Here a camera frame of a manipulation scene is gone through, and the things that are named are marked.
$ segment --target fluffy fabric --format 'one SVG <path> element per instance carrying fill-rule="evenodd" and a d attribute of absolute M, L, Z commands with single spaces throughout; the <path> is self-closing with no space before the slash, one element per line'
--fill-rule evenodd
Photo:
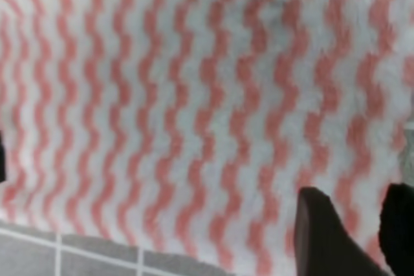
<path fill-rule="evenodd" d="M 0 218 L 295 275 L 296 195 L 379 251 L 413 0 L 0 0 Z"/>

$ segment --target wavy pattern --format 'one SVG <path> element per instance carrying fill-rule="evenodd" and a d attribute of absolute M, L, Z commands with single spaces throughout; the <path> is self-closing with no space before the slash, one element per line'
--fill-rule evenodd
<path fill-rule="evenodd" d="M 41 157 L 43 155 L 44 150 L 47 148 L 49 144 L 49 132 L 47 130 L 47 126 L 45 124 L 45 107 L 47 106 L 48 102 L 52 98 L 52 88 L 48 83 L 48 79 L 46 77 L 45 67 L 47 62 L 50 59 L 51 51 L 50 45 L 45 36 L 43 35 L 41 21 L 45 16 L 45 10 L 43 8 L 43 4 L 41 0 L 31 0 L 34 5 L 35 15 L 33 17 L 33 29 L 34 35 L 38 39 L 38 43 L 40 45 L 40 50 L 42 53 L 39 55 L 39 58 L 36 60 L 34 64 L 34 78 L 36 83 L 39 85 L 40 91 L 40 99 L 36 103 L 34 108 L 34 119 L 36 122 L 36 126 L 39 130 L 39 142 L 34 150 L 33 157 L 34 157 L 34 168 L 38 173 L 38 178 L 36 180 L 36 185 L 34 189 L 29 193 L 26 204 L 25 204 L 25 212 L 28 215 L 28 221 L 31 226 L 36 227 L 36 216 L 34 211 L 31 208 L 32 201 L 34 197 L 41 192 L 43 186 L 45 184 L 46 179 L 46 171 L 43 169 L 41 164 Z"/>
<path fill-rule="evenodd" d="M 64 57 L 59 62 L 59 79 L 65 88 L 65 98 L 58 107 L 58 123 L 63 132 L 62 143 L 56 151 L 54 170 L 56 172 L 56 183 L 50 193 L 45 197 L 43 206 L 44 214 L 46 216 L 49 226 L 53 231 L 60 231 L 60 226 L 56 220 L 56 215 L 52 214 L 52 207 L 59 194 L 65 189 L 67 182 L 67 172 L 65 171 L 65 159 L 69 150 L 73 146 L 73 130 L 71 125 L 67 122 L 67 111 L 71 105 L 76 102 L 76 83 L 71 78 L 71 63 L 76 56 L 76 42 L 71 35 L 67 19 L 72 13 L 72 0 L 60 0 L 61 14 L 57 17 L 58 31 L 65 44 Z"/>
<path fill-rule="evenodd" d="M 157 31 L 157 17 L 163 4 L 164 0 L 153 0 L 153 6 L 146 12 L 144 18 L 144 27 L 151 41 L 151 47 L 142 62 L 142 70 L 146 73 L 151 70 L 153 62 L 159 55 L 162 46 L 162 34 Z M 147 92 L 147 106 L 143 111 L 146 115 L 146 121 L 151 110 L 151 106 L 155 102 L 152 100 L 155 99 L 155 97 L 154 95 L 151 95 L 151 92 L 156 92 L 157 90 L 155 84 L 153 83 L 151 83 L 149 87 L 149 92 Z M 158 164 L 158 167 L 156 168 L 156 178 L 159 184 L 158 195 L 155 202 L 148 206 L 144 213 L 144 229 L 152 239 L 155 249 L 162 249 L 164 247 L 164 238 L 158 225 L 158 215 L 169 204 L 169 201 L 173 195 L 173 188 L 171 188 L 171 184 L 167 180 L 168 172 L 163 172 L 162 167 L 159 167 L 159 165 L 160 164 Z"/>
<path fill-rule="evenodd" d="M 118 56 L 111 63 L 111 79 L 115 82 L 118 91 L 118 101 L 114 103 L 109 111 L 109 124 L 115 135 L 115 142 L 112 149 L 108 152 L 103 163 L 104 186 L 92 205 L 92 216 L 94 223 L 98 227 L 102 236 L 111 238 L 108 225 L 102 218 L 102 209 L 114 193 L 116 177 L 113 166 L 116 157 L 122 153 L 127 140 L 127 134 L 122 130 L 121 112 L 131 101 L 131 89 L 128 82 L 122 76 L 122 63 L 131 53 L 131 36 L 124 28 L 125 16 L 130 10 L 133 0 L 121 0 L 120 8 L 116 11 L 113 19 L 113 28 L 120 40 L 120 50 Z"/>
<path fill-rule="evenodd" d="M 297 187 L 320 174 L 353 236 L 377 253 L 366 232 L 377 228 L 379 205 L 372 202 L 379 189 L 397 181 L 387 167 L 397 162 L 411 110 L 411 12 L 412 0 L 0 1 L 0 124 L 11 173 L 0 186 L 0 218 L 184 250 L 238 275 L 290 276 L 294 229 L 284 212 L 296 208 Z M 365 20 L 375 36 L 360 24 Z M 305 25 L 332 34 L 323 39 L 330 43 L 325 51 Z M 203 36 L 213 37 L 212 47 Z M 118 54 L 108 61 L 105 53 L 117 42 Z M 371 53 L 359 59 L 361 43 Z M 391 60 L 395 66 L 385 66 Z M 109 67 L 109 81 L 101 81 Z M 340 77 L 346 81 L 339 89 Z M 77 95 L 80 85 L 88 97 Z M 171 98 L 162 97 L 164 87 Z M 294 134 L 318 105 L 320 113 L 305 115 L 306 136 Z M 74 119 L 72 111 L 83 115 Z M 162 132 L 154 131 L 151 122 L 160 120 L 153 116 L 162 118 Z M 50 126 L 48 119 L 57 122 Z M 108 133 L 99 131 L 102 123 Z M 130 149 L 136 135 L 124 126 L 139 135 L 136 150 Z M 88 137 L 72 141 L 75 129 Z M 165 141 L 156 136 L 164 133 Z M 194 152 L 188 148 L 195 141 L 201 147 Z M 339 154 L 343 143 L 352 160 Z M 220 171 L 205 171 L 223 162 Z M 142 191 L 154 179 L 158 193 Z M 354 190 L 362 183 L 363 196 Z"/>
<path fill-rule="evenodd" d="M 121 40 L 121 55 L 120 59 L 118 61 L 118 66 L 121 66 L 121 61 L 127 59 L 131 55 L 131 45 L 132 45 L 132 39 L 131 36 L 127 33 L 127 30 L 122 25 L 125 23 L 125 17 L 128 13 L 128 11 L 131 9 L 133 5 L 134 0 L 122 0 L 120 10 L 118 11 L 118 14 L 115 16 L 115 30 L 120 34 L 120 40 Z M 139 181 L 136 178 L 136 171 L 134 170 L 128 170 L 128 179 L 131 183 L 131 192 L 136 192 L 137 188 L 139 187 Z M 135 231 L 128 227 L 127 225 L 127 213 L 129 209 L 132 207 L 130 205 L 130 200 L 126 200 L 125 202 L 122 202 L 119 205 L 118 208 L 118 226 L 121 229 L 121 232 L 125 235 L 126 241 L 130 245 L 136 245 L 137 241 L 135 238 Z"/>
<path fill-rule="evenodd" d="M 17 26 L 17 36 L 19 37 L 19 43 L 21 45 L 20 48 L 20 55 L 16 61 L 16 68 L 14 69 L 13 78 L 16 81 L 16 87 L 19 89 L 19 93 L 17 94 L 16 104 L 13 106 L 12 109 L 12 117 L 13 121 L 16 125 L 17 129 L 17 137 L 15 142 L 15 147 L 11 151 L 11 161 L 13 166 L 16 169 L 17 180 L 15 184 L 9 185 L 5 190 L 5 195 L 3 197 L 3 205 L 6 206 L 7 217 L 10 222 L 16 221 L 16 209 L 14 206 L 13 200 L 15 199 L 16 195 L 25 188 L 26 184 L 26 173 L 21 165 L 19 159 L 19 152 L 23 148 L 24 140 L 25 140 L 25 129 L 21 124 L 21 108 L 26 100 L 27 97 L 27 90 L 26 86 L 23 83 L 23 63 L 28 58 L 28 42 L 25 38 L 21 27 L 19 27 L 19 23 L 23 21 L 23 12 L 19 7 L 19 4 L 16 0 L 4 0 L 10 8 L 13 10 L 16 19 L 16 26 Z"/>
<path fill-rule="evenodd" d="M 247 57 L 239 58 L 236 71 L 239 79 L 243 84 L 245 91 L 245 102 L 240 111 L 235 111 L 230 122 L 239 122 L 240 129 L 237 129 L 237 124 L 234 124 L 234 134 L 239 137 L 239 148 L 246 146 L 245 151 L 239 149 L 239 163 L 238 166 L 246 164 L 250 161 L 250 142 L 244 137 L 243 131 L 245 129 L 248 118 L 251 117 L 258 109 L 261 101 L 260 89 L 252 77 L 252 69 L 255 62 L 261 54 L 264 54 L 268 47 L 267 30 L 259 18 L 262 6 L 271 0 L 249 0 L 244 12 L 244 25 L 252 30 L 252 41 L 250 42 L 250 50 Z M 268 169 L 262 169 L 260 172 L 258 188 L 263 196 L 263 219 L 254 220 L 249 227 L 249 235 L 247 244 L 256 255 L 257 265 L 256 274 L 270 275 L 272 270 L 272 259 L 269 251 L 264 246 L 264 230 L 267 223 L 276 219 L 275 211 L 278 210 L 277 200 L 272 193 L 272 178 L 274 174 Z"/>
<path fill-rule="evenodd" d="M 194 5 L 194 3 L 196 3 L 197 1 L 198 0 L 183 0 L 182 3 L 177 5 L 174 18 L 174 29 L 177 33 L 181 35 L 181 49 L 177 56 L 175 56 L 171 60 L 171 73 L 173 71 L 174 73 L 178 73 L 178 71 L 187 61 L 187 59 L 191 56 L 191 48 L 193 46 L 194 33 L 186 28 L 186 18 L 188 12 L 191 9 L 191 6 Z M 180 85 L 183 96 L 185 95 L 185 97 L 187 98 L 188 87 L 184 84 L 183 81 L 177 82 L 177 85 Z M 193 191 L 192 199 L 190 200 L 187 206 L 184 206 L 182 208 L 175 223 L 175 234 L 181 241 L 185 252 L 192 257 L 197 257 L 198 254 L 197 248 L 195 247 L 194 242 L 191 238 L 190 224 L 192 218 L 197 214 L 197 212 L 199 212 L 202 209 L 206 198 L 206 190 L 201 181 L 201 161 L 201 159 L 196 158 L 190 164 L 187 179 Z"/>
<path fill-rule="evenodd" d="M 203 139 L 203 160 L 211 160 L 215 150 L 214 135 L 208 130 L 208 126 L 216 110 L 221 106 L 225 91 L 217 77 L 217 66 L 227 56 L 229 33 L 222 26 L 226 3 L 232 0 L 216 0 L 210 6 L 208 13 L 208 26 L 214 32 L 215 40 L 211 56 L 204 58 L 201 63 L 200 75 L 202 82 L 210 90 L 210 100 L 207 108 L 200 109 L 196 116 L 196 130 Z M 241 197 L 235 186 L 235 170 L 233 167 L 223 169 L 221 187 L 228 192 L 228 203 L 223 215 L 216 215 L 210 223 L 210 239 L 215 244 L 220 265 L 230 269 L 232 266 L 232 254 L 228 246 L 224 244 L 223 237 L 232 213 L 237 212 L 241 203 Z"/>
<path fill-rule="evenodd" d="M 99 32 L 96 29 L 96 23 L 98 16 L 103 10 L 103 0 L 91 0 L 92 8 L 85 15 L 85 28 L 88 35 L 91 36 L 93 42 L 93 51 L 91 56 L 86 60 L 85 77 L 91 88 L 91 97 L 89 103 L 85 106 L 83 112 L 83 124 L 89 133 L 89 142 L 85 148 L 85 152 L 82 153 L 78 162 L 78 174 L 79 174 L 79 187 L 78 190 L 68 199 L 66 205 L 66 213 L 68 218 L 72 222 L 72 225 L 77 234 L 84 235 L 85 228 L 82 224 L 82 220 L 78 214 L 78 208 L 82 200 L 85 198 L 92 184 L 91 172 L 88 165 L 91 160 L 91 156 L 96 152 L 100 137 L 98 129 L 94 124 L 94 114 L 102 101 L 102 84 L 98 77 L 98 66 L 100 59 L 104 55 L 104 44 Z"/>
<path fill-rule="evenodd" d="M 352 48 L 351 27 L 343 15 L 347 0 L 329 0 L 325 11 L 327 25 L 332 28 L 335 44 L 327 52 L 321 52 L 315 66 L 315 85 L 322 91 L 320 112 L 310 112 L 305 121 L 305 137 L 312 148 L 310 164 L 303 166 L 299 172 L 296 188 L 313 184 L 319 174 L 326 173 L 332 151 L 322 143 L 321 128 L 328 115 L 337 112 L 342 98 L 342 91 L 333 79 L 333 71 L 337 62 L 345 58 Z"/>
<path fill-rule="evenodd" d="M 352 191 L 358 179 L 370 172 L 373 157 L 367 145 L 367 132 L 370 123 L 376 118 L 384 117 L 386 95 L 379 84 L 374 81 L 376 68 L 380 62 L 392 53 L 396 34 L 389 20 L 389 7 L 393 0 L 374 0 L 369 9 L 369 22 L 378 31 L 378 50 L 368 52 L 361 61 L 356 74 L 356 83 L 366 95 L 365 114 L 356 115 L 349 124 L 347 144 L 354 150 L 354 163 L 348 174 L 341 177 L 336 196 L 345 206 L 346 228 L 355 233 L 359 227 L 360 216 L 352 198 Z"/>

